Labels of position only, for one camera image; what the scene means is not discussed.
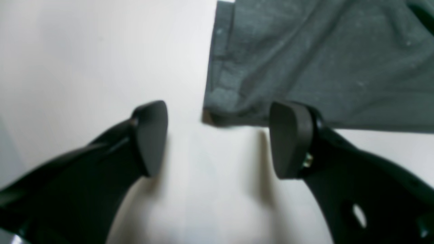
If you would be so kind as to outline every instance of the white surface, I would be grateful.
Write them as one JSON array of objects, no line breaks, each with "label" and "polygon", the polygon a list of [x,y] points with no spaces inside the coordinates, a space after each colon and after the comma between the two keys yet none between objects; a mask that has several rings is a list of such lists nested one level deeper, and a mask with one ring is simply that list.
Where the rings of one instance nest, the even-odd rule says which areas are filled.
[{"label": "white surface", "polygon": [[[163,99],[161,175],[134,185],[108,243],[331,243],[304,183],[275,177],[266,131],[201,123],[215,5],[2,0],[0,183]],[[432,135],[341,133],[434,185]]]}]

